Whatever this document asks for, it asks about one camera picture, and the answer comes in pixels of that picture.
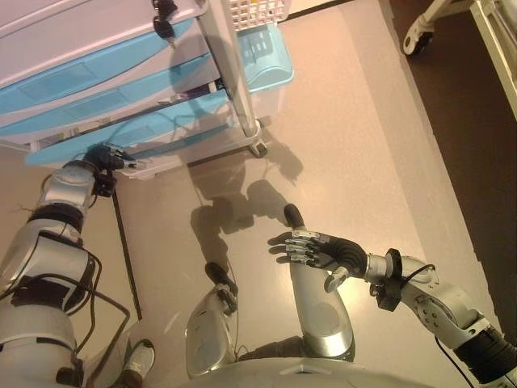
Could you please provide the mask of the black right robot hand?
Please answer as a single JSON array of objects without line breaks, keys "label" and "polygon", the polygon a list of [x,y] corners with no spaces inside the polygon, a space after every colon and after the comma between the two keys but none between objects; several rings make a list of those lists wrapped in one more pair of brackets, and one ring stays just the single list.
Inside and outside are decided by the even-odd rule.
[{"label": "black right robot hand", "polygon": [[292,230],[267,241],[279,264],[301,264],[327,273],[324,290],[334,292],[348,277],[362,278],[368,256],[356,242],[320,232]]}]

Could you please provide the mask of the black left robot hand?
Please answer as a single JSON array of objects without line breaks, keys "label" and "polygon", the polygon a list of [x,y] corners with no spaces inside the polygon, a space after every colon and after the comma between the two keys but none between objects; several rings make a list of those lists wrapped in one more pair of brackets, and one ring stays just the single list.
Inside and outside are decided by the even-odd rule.
[{"label": "black left robot hand", "polygon": [[97,166],[101,171],[137,169],[139,164],[125,150],[106,143],[90,147],[83,160]]}]

